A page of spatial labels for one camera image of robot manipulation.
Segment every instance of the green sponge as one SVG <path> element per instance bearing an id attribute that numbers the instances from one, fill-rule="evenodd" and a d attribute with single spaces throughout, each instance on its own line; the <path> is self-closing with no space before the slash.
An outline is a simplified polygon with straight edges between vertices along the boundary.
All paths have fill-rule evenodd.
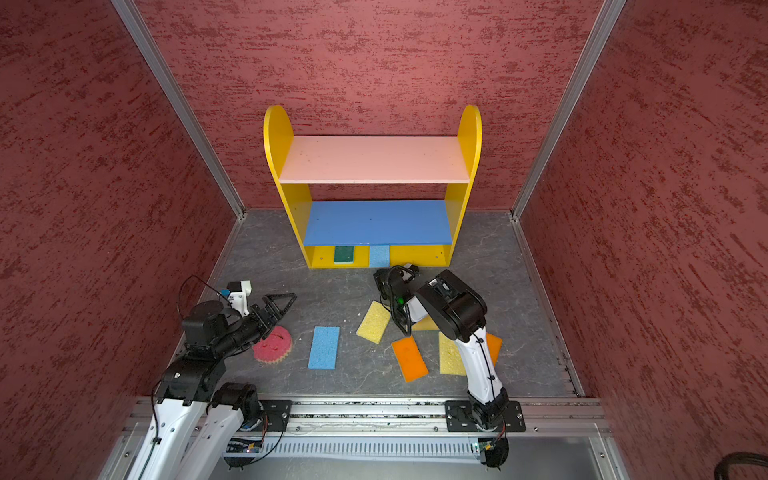
<path id="1" fill-rule="evenodd" d="M 337 265 L 355 263 L 355 247 L 336 247 L 333 249 L 333 262 Z"/>

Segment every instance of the light blue sponge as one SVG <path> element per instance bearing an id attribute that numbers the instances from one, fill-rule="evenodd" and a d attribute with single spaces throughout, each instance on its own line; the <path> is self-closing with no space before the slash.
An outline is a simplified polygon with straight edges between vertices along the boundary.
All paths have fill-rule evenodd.
<path id="1" fill-rule="evenodd" d="M 310 364 L 312 370 L 334 370 L 336 350 L 339 348 L 338 326 L 316 326 L 312 337 Z"/>
<path id="2" fill-rule="evenodd" d="M 389 245 L 371 245 L 369 268 L 389 268 Z"/>

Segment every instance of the pink round sponge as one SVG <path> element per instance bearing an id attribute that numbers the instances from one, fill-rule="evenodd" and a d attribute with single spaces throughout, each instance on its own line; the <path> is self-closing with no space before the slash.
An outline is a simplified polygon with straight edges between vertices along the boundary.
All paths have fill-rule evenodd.
<path id="1" fill-rule="evenodd" d="M 254 359 L 264 363 L 278 363 L 290 353 L 293 341 L 288 330 L 276 326 L 270 335 L 254 345 Z"/>

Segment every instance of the mounting plate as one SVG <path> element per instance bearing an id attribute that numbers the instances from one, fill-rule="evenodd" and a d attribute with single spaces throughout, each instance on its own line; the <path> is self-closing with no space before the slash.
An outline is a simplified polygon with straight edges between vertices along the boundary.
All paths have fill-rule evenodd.
<path id="1" fill-rule="evenodd" d="M 520 402 L 510 400 L 502 417 L 490 432 L 502 430 L 502 418 L 507 422 L 507 432 L 524 432 L 525 419 Z M 472 418 L 472 404 L 469 400 L 447 400 L 445 402 L 445 423 L 449 432 L 480 432 Z"/>
<path id="2" fill-rule="evenodd" d="M 261 406 L 266 413 L 269 422 L 266 425 L 268 432 L 285 432 L 290 420 L 290 408 L 293 402 L 290 400 L 262 400 Z"/>

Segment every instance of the red textured wall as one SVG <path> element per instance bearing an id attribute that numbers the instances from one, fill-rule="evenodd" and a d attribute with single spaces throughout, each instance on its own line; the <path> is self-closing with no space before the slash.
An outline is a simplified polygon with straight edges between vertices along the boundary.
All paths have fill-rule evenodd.
<path id="1" fill-rule="evenodd" d="M 279 207 L 264 112 L 297 134 L 455 135 L 477 104 L 470 207 L 509 209 L 601 0 L 137 0 L 248 207 Z M 432 198 L 444 186 L 315 186 L 315 198 Z"/>
<path id="2" fill-rule="evenodd" d="M 0 5 L 0 476 L 95 478 L 233 214 L 109 0 Z"/>
<path id="3" fill-rule="evenodd" d="M 767 25 L 630 0 L 524 212 L 633 479 L 768 453 Z"/>

